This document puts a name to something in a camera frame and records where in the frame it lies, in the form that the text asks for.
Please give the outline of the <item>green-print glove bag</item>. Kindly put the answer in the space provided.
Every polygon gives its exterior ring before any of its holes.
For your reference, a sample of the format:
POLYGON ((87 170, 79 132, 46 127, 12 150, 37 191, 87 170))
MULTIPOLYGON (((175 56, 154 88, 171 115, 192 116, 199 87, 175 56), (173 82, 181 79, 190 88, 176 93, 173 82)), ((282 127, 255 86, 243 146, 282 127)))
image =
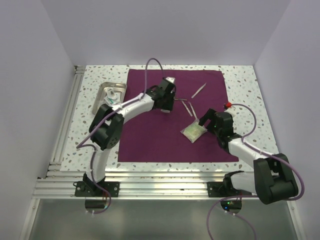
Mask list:
POLYGON ((196 119, 193 123, 180 131, 192 144, 198 140, 203 134, 207 132, 207 129, 199 125, 199 119, 196 119))

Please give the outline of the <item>curved steel tweezers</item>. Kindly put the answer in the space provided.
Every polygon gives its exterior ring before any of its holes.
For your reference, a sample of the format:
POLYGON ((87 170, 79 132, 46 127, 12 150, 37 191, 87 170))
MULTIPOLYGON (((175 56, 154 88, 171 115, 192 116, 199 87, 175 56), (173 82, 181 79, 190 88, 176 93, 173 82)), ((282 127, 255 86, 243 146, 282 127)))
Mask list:
POLYGON ((194 110, 194 107, 192 105, 192 103, 190 101, 188 101, 188 104, 190 106, 190 109, 191 109, 191 112, 192 112, 192 115, 194 116, 195 119, 198 119, 197 115, 196 115, 196 112, 194 110))
POLYGON ((182 102, 183 106, 185 107, 186 111, 188 112, 188 114, 189 114, 191 117, 193 117, 193 114, 191 113, 191 111, 190 111, 189 108, 187 107, 186 103, 185 103, 183 100, 181 100, 181 102, 182 102))

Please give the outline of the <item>straight steel tweezers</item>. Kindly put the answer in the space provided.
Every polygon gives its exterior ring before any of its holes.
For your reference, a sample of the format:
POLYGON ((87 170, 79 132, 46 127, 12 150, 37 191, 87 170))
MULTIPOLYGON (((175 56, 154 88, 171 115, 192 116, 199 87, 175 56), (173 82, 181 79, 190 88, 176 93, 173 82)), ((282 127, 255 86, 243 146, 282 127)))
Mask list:
POLYGON ((191 98, 195 98, 195 96, 207 85, 207 83, 203 84, 192 96, 191 98))

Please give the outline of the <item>clear pouch with blue label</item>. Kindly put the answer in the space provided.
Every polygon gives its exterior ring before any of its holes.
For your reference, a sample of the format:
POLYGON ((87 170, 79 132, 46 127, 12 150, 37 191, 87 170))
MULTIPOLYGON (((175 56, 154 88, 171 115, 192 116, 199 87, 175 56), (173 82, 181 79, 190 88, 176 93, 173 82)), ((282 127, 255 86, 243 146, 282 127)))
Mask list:
POLYGON ((121 102, 121 93, 114 88, 108 88, 104 100, 109 106, 117 105, 121 102))

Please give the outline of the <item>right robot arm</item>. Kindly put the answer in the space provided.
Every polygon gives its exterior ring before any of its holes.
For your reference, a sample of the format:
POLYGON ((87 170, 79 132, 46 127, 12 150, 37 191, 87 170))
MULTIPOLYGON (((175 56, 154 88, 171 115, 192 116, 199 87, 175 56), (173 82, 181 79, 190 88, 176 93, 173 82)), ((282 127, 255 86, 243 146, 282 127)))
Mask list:
POLYGON ((199 120, 200 126, 216 136, 221 149, 253 168, 253 172, 238 170, 225 174, 220 191, 231 197, 248 192, 265 205, 300 199, 305 192, 305 185, 289 164, 287 156, 264 152, 246 142, 243 136, 234 131, 233 123, 230 113, 212 108, 199 120))

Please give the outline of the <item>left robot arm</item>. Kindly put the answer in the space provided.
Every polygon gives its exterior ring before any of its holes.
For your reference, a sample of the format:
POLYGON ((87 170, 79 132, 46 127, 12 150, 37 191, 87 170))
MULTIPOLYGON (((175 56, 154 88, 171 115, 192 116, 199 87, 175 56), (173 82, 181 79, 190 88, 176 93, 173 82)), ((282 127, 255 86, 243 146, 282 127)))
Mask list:
POLYGON ((89 128, 90 140, 98 146, 86 170, 86 190, 92 196, 103 193, 105 168, 109 154, 120 141, 124 125, 131 119, 152 110, 166 112, 173 110, 176 94, 175 78, 163 78, 159 85, 154 85, 136 97, 120 104, 103 104, 98 109, 89 128))

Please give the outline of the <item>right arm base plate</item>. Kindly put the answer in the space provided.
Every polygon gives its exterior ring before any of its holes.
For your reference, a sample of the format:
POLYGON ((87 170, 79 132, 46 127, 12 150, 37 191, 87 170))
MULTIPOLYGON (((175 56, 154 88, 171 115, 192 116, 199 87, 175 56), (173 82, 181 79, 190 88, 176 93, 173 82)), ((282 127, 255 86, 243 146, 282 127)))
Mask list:
POLYGON ((224 198, 242 195, 241 190, 227 189, 221 181, 209 181, 206 183, 209 198, 224 198))

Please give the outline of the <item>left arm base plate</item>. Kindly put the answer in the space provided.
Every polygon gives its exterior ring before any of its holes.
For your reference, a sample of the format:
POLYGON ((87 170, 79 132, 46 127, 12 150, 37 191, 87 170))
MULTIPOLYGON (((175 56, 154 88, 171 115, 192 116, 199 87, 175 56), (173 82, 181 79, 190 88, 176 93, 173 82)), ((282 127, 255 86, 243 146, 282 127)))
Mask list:
POLYGON ((106 190, 112 198, 117 198, 120 191, 120 182, 118 181, 102 181, 100 188, 94 184, 87 186, 83 181, 74 182, 72 185, 75 187, 75 197, 106 197, 108 196, 104 191, 106 190))

